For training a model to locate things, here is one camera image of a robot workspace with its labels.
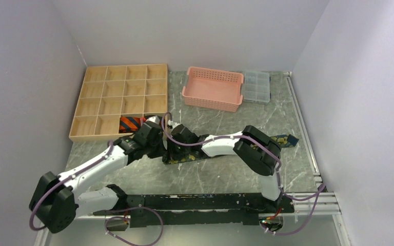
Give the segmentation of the orange navy striped tie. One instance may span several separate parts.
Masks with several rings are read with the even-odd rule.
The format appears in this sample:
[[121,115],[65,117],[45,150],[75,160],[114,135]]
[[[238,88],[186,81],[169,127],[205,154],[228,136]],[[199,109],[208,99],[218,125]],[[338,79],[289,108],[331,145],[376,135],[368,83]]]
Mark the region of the orange navy striped tie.
[[121,116],[119,133],[134,133],[141,128],[144,122],[144,117]]

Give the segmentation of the blue yellow floral tie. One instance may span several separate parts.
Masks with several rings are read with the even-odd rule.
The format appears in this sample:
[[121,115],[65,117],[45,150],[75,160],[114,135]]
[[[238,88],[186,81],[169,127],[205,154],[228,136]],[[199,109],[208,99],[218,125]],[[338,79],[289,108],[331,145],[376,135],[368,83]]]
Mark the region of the blue yellow floral tie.
[[[291,134],[275,135],[270,138],[276,141],[281,148],[293,148],[299,142],[299,139]],[[177,146],[170,140],[167,140],[166,143],[169,150],[162,156],[162,162],[165,165],[210,158],[204,152],[199,152],[198,150],[193,149],[193,147],[188,148]]]

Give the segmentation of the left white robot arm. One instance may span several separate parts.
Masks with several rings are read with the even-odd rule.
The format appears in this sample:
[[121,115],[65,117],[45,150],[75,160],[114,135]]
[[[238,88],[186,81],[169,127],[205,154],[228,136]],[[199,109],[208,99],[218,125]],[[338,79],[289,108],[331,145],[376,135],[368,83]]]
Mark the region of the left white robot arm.
[[75,218],[98,211],[121,215],[126,211],[128,195],[117,185],[88,192],[98,180],[122,169],[143,156],[157,158],[164,154],[163,130],[146,121],[131,136],[107,143],[107,148],[89,161],[58,175],[48,172],[38,181],[29,203],[32,214],[29,227],[47,228],[52,233],[65,229]]

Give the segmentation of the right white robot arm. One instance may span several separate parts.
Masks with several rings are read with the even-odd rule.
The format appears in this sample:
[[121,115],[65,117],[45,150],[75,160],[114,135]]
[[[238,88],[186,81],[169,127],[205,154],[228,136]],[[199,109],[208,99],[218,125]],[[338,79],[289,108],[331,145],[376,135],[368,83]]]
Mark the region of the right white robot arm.
[[216,136],[196,135],[180,124],[171,129],[170,136],[166,140],[167,153],[162,159],[164,164],[235,155],[258,174],[264,210],[274,213],[282,206],[276,174],[281,147],[256,127],[246,126],[239,132]]

